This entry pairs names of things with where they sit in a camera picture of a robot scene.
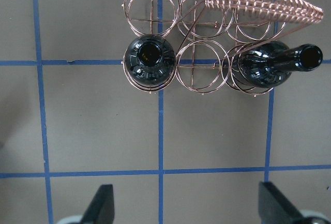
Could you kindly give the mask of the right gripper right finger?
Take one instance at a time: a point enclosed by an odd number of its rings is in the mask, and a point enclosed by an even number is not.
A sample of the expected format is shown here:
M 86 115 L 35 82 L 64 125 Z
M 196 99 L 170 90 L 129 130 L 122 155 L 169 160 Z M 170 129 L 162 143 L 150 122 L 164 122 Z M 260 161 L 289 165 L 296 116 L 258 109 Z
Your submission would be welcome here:
M 259 182 L 258 213 L 265 224 L 305 223 L 300 211 L 272 182 Z

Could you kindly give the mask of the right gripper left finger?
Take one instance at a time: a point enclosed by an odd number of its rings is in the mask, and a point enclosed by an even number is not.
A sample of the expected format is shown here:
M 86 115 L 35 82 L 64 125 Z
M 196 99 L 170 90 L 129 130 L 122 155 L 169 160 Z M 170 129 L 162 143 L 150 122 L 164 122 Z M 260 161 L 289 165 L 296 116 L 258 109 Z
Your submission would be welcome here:
M 80 223 L 113 223 L 114 222 L 114 193 L 113 185 L 101 185 Z

